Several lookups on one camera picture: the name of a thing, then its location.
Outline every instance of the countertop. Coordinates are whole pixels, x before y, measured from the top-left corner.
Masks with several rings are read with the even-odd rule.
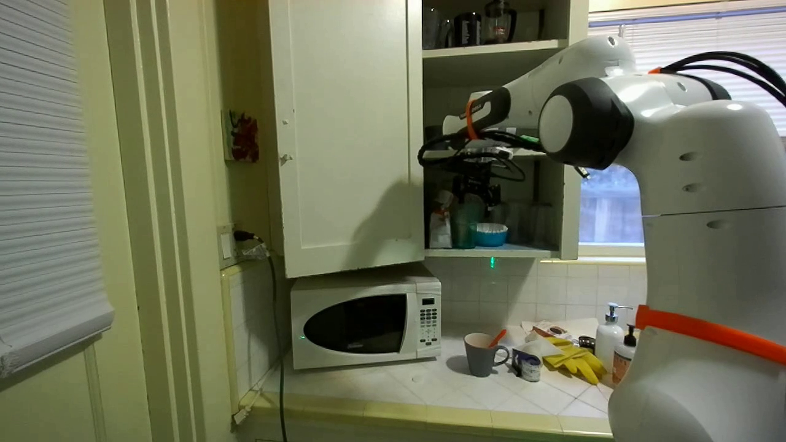
[[[442,355],[427,361],[288,370],[286,411],[326,421],[611,441],[606,421],[611,389],[548,370],[537,383],[519,379],[509,366],[496,366],[490,379],[470,376],[459,336],[444,334]],[[268,376],[254,409],[278,409],[278,373]]]

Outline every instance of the ceramic cup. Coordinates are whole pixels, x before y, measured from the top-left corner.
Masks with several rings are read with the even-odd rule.
[[[491,346],[493,336],[490,334],[466,334],[464,336],[464,352],[466,352],[466,366],[471,376],[486,379],[491,373],[491,366],[502,366],[509,361],[506,346]]]

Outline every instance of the cabinet door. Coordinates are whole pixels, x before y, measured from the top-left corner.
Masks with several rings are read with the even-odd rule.
[[[420,6],[273,0],[288,279],[423,260]]]

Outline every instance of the window blind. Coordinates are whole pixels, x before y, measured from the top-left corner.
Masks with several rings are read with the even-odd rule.
[[[67,0],[0,0],[0,379],[114,320],[71,43]]]
[[[697,52],[744,52],[786,71],[786,6],[704,6],[663,7],[663,12],[627,12],[617,20],[591,20],[589,34],[617,34],[637,56],[641,71],[679,61]],[[762,107],[782,136],[786,136],[786,108],[765,90],[720,71],[690,71],[725,87],[735,101]]]

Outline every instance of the yellow object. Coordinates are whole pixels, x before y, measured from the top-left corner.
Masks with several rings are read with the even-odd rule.
[[[563,372],[567,376],[577,376],[591,385],[598,385],[599,379],[606,373],[604,365],[595,355],[589,355],[587,350],[580,350],[567,340],[550,340],[550,345],[561,350],[561,355],[542,358],[542,365],[550,372]]]

